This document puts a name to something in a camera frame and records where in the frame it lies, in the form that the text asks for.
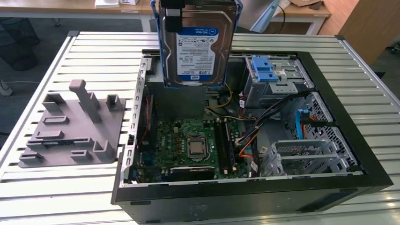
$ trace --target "metal slatted table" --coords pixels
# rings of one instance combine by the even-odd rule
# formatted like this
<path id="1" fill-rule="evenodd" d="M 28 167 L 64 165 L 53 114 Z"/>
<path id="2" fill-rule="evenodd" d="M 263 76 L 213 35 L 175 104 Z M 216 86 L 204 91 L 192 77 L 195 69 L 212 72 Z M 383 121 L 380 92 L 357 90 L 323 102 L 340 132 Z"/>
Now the metal slatted table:
<path id="1" fill-rule="evenodd" d="M 71 79 L 84 79 L 97 98 L 127 98 L 132 114 L 136 73 L 143 49 L 157 49 L 155 33 L 81 32 L 68 37 L 0 151 L 0 225 L 131 225 L 111 205 L 117 163 L 21 169 L 19 156 L 40 121 L 48 92 L 76 99 Z M 233 38 L 233 50 L 307 51 L 329 81 L 395 185 L 363 195 L 325 212 L 196 222 L 196 224 L 399 224 L 400 102 L 345 41 L 332 36 L 248 35 Z M 127 131 L 123 122 L 121 131 Z M 127 135 L 120 135 L 125 143 Z"/>

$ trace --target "cpu socket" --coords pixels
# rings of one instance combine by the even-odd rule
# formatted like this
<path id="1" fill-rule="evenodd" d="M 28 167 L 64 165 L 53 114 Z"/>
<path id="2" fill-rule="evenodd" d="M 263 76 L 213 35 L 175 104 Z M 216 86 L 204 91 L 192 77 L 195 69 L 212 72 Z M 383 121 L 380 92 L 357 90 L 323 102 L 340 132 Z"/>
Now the cpu socket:
<path id="1" fill-rule="evenodd" d="M 199 162 L 207 156 L 207 139 L 204 135 L 187 136 L 188 158 Z"/>

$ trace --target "green motherboard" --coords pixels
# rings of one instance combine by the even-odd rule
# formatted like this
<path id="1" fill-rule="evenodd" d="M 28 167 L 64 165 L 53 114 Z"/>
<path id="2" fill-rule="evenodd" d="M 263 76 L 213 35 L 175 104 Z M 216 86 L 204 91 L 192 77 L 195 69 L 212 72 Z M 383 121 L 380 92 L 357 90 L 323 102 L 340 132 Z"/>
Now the green motherboard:
<path id="1" fill-rule="evenodd" d="M 235 120 L 227 121 L 227 124 L 229 137 L 235 140 L 240 137 L 239 124 Z M 212 166 L 215 179 L 247 177 L 248 168 L 244 160 L 236 162 L 235 171 L 228 174 L 220 172 L 217 151 L 212 120 L 160 121 L 152 157 L 153 166 L 145 173 L 147 182 L 163 181 L 161 175 L 168 173 L 168 169 L 180 166 Z"/>

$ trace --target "motherboard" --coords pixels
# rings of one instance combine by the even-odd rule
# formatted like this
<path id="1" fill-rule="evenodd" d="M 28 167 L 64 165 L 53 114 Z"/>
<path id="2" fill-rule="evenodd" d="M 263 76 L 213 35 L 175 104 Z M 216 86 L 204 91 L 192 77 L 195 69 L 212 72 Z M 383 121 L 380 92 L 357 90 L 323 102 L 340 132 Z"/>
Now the motherboard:
<path id="1" fill-rule="evenodd" d="M 235 120 L 159 121 L 157 144 L 143 154 L 145 182 L 245 178 L 247 161 L 235 158 Z"/>

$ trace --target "wd blue hard drive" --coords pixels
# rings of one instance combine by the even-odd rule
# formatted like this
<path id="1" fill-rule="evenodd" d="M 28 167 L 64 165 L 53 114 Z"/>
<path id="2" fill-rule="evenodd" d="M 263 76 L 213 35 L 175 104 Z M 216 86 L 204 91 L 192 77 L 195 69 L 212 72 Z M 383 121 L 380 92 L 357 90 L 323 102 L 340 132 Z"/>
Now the wd blue hard drive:
<path id="1" fill-rule="evenodd" d="M 241 11 L 239 0 L 152 1 L 168 87 L 219 86 Z"/>

